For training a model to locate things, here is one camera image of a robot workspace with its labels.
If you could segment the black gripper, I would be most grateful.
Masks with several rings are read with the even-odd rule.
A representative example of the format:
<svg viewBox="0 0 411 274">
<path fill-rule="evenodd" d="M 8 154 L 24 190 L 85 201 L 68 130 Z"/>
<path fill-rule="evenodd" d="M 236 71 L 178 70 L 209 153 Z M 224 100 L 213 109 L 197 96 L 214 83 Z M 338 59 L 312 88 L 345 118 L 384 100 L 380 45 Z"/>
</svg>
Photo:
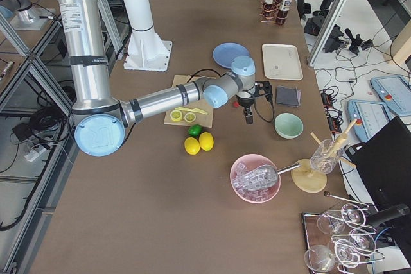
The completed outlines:
<svg viewBox="0 0 411 274">
<path fill-rule="evenodd" d="M 243 108 L 246 124 L 253 123 L 252 105 L 255 103 L 255 98 L 252 94 L 237 95 L 237 102 Z"/>
</svg>

